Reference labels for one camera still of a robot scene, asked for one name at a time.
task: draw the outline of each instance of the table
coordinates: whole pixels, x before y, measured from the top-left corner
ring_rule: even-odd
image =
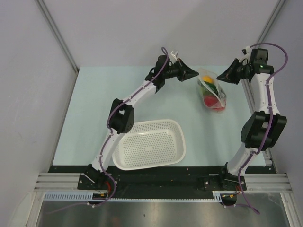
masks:
[[[228,66],[195,66],[217,74]],[[56,149],[54,166],[86,166],[105,139],[112,101],[125,98],[144,81],[149,67],[82,67]],[[220,83],[227,107],[217,113],[203,106],[196,78],[165,86],[135,109],[135,122],[172,119],[184,133],[186,155],[174,166],[223,166],[237,152],[240,133],[251,113],[241,84]],[[260,154],[252,166],[264,166]]]

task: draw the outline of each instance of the clear plastic bag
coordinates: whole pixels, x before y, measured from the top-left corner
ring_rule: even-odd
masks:
[[[222,111],[226,107],[226,94],[216,80],[217,75],[213,72],[198,69],[198,91],[204,105],[216,111]]]

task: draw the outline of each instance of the perforated basket bottom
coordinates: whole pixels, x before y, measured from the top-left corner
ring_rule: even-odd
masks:
[[[141,167],[174,162],[177,148],[173,135],[174,132],[168,129],[126,134],[119,145],[119,153],[123,156],[124,165]]]

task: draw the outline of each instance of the metal frame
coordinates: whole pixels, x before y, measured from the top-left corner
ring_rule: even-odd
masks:
[[[58,44],[60,45],[62,51],[67,57],[70,65],[74,71],[78,74],[79,69],[76,66],[76,63],[63,40],[49,10],[47,9],[46,4],[43,0],[35,0],[41,13],[47,21],[48,26],[50,27],[53,35],[55,36]],[[257,43],[262,42],[267,34],[269,33],[274,21],[277,19],[277,16],[281,12],[282,8],[285,6],[287,0],[279,0],[276,4],[272,14],[270,15],[262,33],[260,34]],[[253,92],[248,81],[242,83],[244,92],[247,97],[247,101],[250,107],[250,111],[253,112],[254,99]],[[268,166],[274,165],[271,160],[270,150],[263,152],[266,164]],[[42,173],[39,175],[33,196],[34,201],[31,207],[31,212],[27,221],[27,227],[35,227],[38,222],[38,217],[40,209],[42,206],[43,198],[48,192],[69,192],[69,193],[79,193],[79,192],[93,192],[93,191],[79,191],[77,190],[78,180],[80,174],[49,174]],[[303,226],[302,219],[298,213],[298,207],[295,203],[294,194],[291,189],[291,185],[287,178],[286,174],[246,174],[245,175],[247,191],[246,193],[281,193],[281,198],[284,203],[284,207],[287,213],[287,217],[291,227],[301,227]],[[138,201],[138,200],[119,200],[119,201]]]

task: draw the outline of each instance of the plastic basket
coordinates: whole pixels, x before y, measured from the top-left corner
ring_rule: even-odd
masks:
[[[113,154],[122,170],[145,169],[177,163],[186,152],[180,125],[173,120],[135,123]]]

